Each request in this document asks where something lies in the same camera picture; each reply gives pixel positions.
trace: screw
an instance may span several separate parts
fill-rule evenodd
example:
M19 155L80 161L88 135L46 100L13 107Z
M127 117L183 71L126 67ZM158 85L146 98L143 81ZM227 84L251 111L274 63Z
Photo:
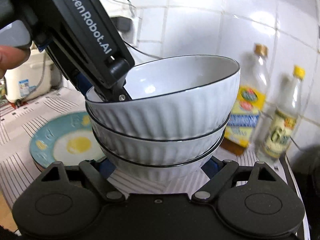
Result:
M119 95L119 101L125 101L125 95Z
M110 191L107 193L107 198L109 199L120 199L122 197L122 193L119 191Z
M198 191L195 193L195 197L198 198L198 199L208 199L210 197L210 193L209 192L206 192L206 191Z

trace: yellow bottle cap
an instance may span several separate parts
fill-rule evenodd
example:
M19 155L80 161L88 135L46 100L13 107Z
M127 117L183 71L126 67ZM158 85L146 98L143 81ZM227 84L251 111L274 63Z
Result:
M268 57L268 48L262 44L255 44L254 52L257 55Z
M295 77L298 77L303 80L305 74L306 74L306 71L302 67L299 67L298 65L294 65L293 75Z

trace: hand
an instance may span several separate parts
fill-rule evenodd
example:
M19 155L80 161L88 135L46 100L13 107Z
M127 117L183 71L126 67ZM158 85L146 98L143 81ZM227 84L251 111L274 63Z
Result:
M30 50L21 50L8 46L0 46L0 79L8 69L25 63L30 57Z

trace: teal plate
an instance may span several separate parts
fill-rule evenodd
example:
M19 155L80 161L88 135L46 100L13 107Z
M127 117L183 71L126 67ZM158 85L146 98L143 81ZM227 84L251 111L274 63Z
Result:
M29 151L39 168L47 168L55 161L71 166L104 157L92 133L87 112L67 114L49 121L33 136Z

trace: white bowl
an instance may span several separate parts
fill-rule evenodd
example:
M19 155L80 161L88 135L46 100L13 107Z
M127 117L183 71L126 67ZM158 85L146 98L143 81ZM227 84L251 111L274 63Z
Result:
M87 109L92 128L102 145L129 161L170 165L192 160L207 151L222 135L229 117L215 130L196 138L184 140L141 139L112 131L101 124Z
M239 89L240 66L226 57L195 55L131 69L124 86L132 101L105 103L91 88L86 102L106 127L138 138L201 136L227 118Z
M201 156L187 162L173 165L147 165L126 160L125 158L122 158L114 154L112 151L108 150L99 142L99 139L97 137L96 139L107 158L123 172L139 179L151 181L168 181L175 178L187 176L188 174L193 173L194 171L202 167L212 157L213 153L222 142L223 136L224 132L221 135L220 139Z

